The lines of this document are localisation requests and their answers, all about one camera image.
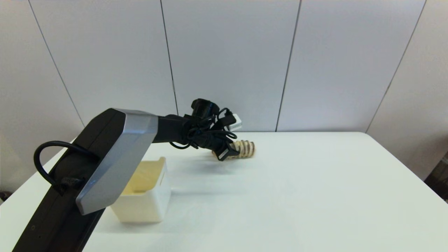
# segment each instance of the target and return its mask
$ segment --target table surface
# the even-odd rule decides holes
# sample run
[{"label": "table surface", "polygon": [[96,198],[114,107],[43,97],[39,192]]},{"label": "table surface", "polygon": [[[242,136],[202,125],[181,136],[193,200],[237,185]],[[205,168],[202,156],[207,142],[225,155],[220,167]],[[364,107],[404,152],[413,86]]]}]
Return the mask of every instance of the table surface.
[{"label": "table surface", "polygon": [[[84,251],[446,251],[448,205],[364,133],[238,133],[251,159],[150,146],[167,158],[172,197],[158,224],[107,208]],[[61,153],[46,165],[50,169]],[[49,185],[33,175],[0,207],[11,251]]]}]

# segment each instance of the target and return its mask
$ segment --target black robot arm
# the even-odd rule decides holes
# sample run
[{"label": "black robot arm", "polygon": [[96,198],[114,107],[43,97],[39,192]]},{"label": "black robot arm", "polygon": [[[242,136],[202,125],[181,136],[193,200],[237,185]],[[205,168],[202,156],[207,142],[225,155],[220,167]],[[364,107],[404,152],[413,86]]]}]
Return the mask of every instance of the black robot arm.
[{"label": "black robot arm", "polygon": [[[192,108],[192,115],[184,117],[108,109],[92,119],[73,143],[39,146],[35,165],[51,187],[13,251],[82,251],[104,209],[119,197],[151,143],[207,148],[221,161],[238,155],[230,145],[236,135],[225,130],[235,125],[233,114],[202,99],[195,100]],[[53,145],[68,150],[47,174],[39,155]]]}]

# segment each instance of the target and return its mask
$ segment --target white box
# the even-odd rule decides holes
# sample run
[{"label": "white box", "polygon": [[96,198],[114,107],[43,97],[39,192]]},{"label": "white box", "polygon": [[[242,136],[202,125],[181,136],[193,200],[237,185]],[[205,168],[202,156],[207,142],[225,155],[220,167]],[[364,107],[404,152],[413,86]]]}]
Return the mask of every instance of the white box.
[{"label": "white box", "polygon": [[170,197],[166,159],[161,157],[140,162],[111,208],[121,222],[161,222]]}]

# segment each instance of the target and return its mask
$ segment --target white plug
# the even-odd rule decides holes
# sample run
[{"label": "white plug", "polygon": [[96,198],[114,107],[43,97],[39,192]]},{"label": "white plug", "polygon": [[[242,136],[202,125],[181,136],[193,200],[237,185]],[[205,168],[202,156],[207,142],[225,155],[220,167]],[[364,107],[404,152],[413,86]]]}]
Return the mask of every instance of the white plug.
[{"label": "white plug", "polygon": [[241,119],[239,118],[239,116],[237,115],[237,114],[233,114],[233,117],[235,118],[235,120],[237,121],[236,123],[234,123],[234,124],[231,124],[231,125],[229,125],[229,126],[226,126],[226,130],[227,131],[230,131],[230,132],[233,132],[233,131],[235,131],[235,130],[239,130],[239,129],[241,129],[242,127],[243,127],[243,122],[241,121]]}]

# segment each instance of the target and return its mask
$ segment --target white wall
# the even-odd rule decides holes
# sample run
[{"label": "white wall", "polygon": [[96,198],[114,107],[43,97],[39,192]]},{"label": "white wall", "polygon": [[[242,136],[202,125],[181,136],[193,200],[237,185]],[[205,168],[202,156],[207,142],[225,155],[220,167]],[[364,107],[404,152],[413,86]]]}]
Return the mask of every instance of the white wall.
[{"label": "white wall", "polygon": [[162,0],[179,114],[196,98],[275,131],[298,0]]},{"label": "white wall", "polygon": [[302,0],[279,131],[365,132],[424,0]]},{"label": "white wall", "polygon": [[84,124],[110,107],[177,113],[160,0],[30,2]]},{"label": "white wall", "polygon": [[0,76],[0,187],[14,191],[34,174],[39,144],[83,127],[27,1],[0,1]]},{"label": "white wall", "polygon": [[367,131],[421,179],[448,151],[448,1],[428,0]]}]

